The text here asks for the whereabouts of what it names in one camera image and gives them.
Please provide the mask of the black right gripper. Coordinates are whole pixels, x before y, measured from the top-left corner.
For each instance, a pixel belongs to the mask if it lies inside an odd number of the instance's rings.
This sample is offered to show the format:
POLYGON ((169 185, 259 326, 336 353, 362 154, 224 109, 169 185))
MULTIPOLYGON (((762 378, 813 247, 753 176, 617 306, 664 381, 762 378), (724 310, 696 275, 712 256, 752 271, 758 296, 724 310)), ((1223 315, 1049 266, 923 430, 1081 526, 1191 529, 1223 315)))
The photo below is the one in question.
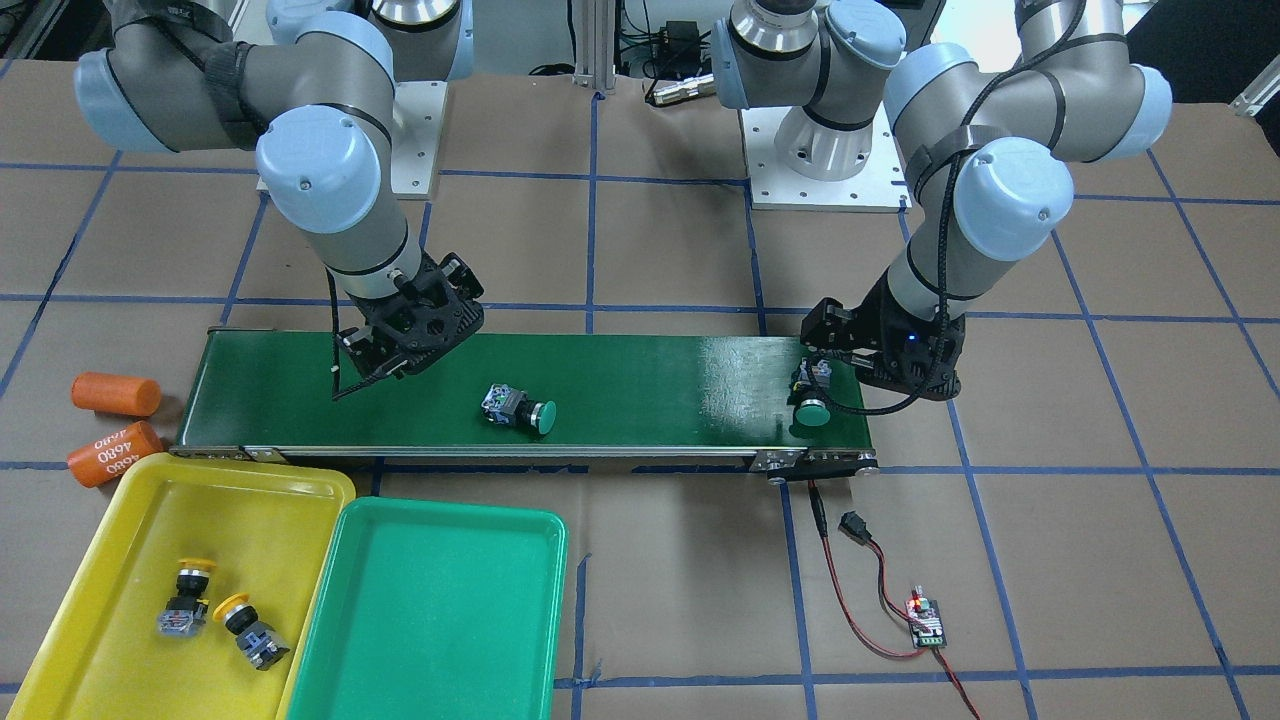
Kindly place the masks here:
POLYGON ((389 378, 425 372, 475 334, 484 323, 479 297, 484 288, 470 265, 451 252, 438 265, 428 254, 419 273, 393 279, 384 299, 356 299, 365 324, 340 332, 340 350, 361 379, 343 386, 340 366, 332 365, 330 401, 338 402, 389 378))

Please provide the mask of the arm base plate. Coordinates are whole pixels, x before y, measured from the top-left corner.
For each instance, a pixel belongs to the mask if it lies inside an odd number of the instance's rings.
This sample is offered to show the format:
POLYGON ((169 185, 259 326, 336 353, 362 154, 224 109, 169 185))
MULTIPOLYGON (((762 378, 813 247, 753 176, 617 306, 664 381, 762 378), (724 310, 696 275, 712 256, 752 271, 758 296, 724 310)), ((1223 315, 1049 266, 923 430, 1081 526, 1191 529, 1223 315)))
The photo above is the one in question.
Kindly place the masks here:
POLYGON ((390 187, 398 199, 429 200, 436 177, 448 83, 397 85, 393 105, 390 187))
POLYGON ((745 109, 739 113, 751 202, 764 210, 893 213, 913 206, 899 149, 882 106, 877 108, 870 147, 860 155, 860 170, 846 179, 815 179, 796 172, 778 150, 774 137, 787 108, 745 109))

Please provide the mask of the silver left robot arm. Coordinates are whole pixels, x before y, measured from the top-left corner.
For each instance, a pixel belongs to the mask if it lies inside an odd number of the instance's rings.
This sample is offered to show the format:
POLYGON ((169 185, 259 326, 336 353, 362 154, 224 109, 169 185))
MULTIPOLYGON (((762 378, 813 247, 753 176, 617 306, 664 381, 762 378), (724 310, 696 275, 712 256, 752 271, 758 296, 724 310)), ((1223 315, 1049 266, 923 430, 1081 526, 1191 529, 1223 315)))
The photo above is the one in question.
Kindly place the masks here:
POLYGON ((925 222, 858 307, 822 300, 800 337, 904 404, 959 393, 966 310, 1065 218, 1069 164, 1144 152, 1172 111, 1162 73, 1130 60, 1120 3, 1014 15, 1021 54, 1000 73, 956 44, 908 50, 877 1, 736 1, 710 33, 721 102, 785 108, 773 150, 796 176, 851 179, 887 120, 925 222))

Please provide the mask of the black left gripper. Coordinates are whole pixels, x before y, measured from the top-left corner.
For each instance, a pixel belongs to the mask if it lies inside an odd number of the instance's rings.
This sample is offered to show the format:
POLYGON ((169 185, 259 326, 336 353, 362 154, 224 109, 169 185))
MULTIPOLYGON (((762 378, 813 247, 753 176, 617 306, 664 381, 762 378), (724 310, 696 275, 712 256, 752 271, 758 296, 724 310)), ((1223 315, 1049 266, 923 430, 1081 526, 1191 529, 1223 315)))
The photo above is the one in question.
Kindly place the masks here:
POLYGON ((964 316, 950 319, 943 328, 933 313, 920 319, 897 302, 887 281, 877 281, 851 310, 835 299, 823 299, 800 329, 803 345, 836 357, 854 359, 858 350, 869 350, 868 364, 856 369, 863 384, 910 395, 925 380, 920 397, 931 401, 960 393, 956 364, 964 340, 964 316))

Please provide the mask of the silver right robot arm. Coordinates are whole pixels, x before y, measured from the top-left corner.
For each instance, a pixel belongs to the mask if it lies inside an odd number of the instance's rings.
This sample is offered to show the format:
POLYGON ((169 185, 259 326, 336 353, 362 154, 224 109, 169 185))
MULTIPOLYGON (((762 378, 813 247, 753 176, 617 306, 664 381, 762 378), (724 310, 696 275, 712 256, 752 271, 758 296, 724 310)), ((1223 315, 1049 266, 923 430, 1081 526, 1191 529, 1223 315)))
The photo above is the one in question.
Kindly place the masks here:
POLYGON ((273 42, 233 36, 228 1, 109 1, 113 45, 74 73, 86 122, 127 152, 241 149, 276 210, 364 324, 334 329, 369 387, 417 374, 475 334, 483 286, 425 252, 392 186, 394 53, 411 79, 472 68, 466 1, 273 1, 273 42))

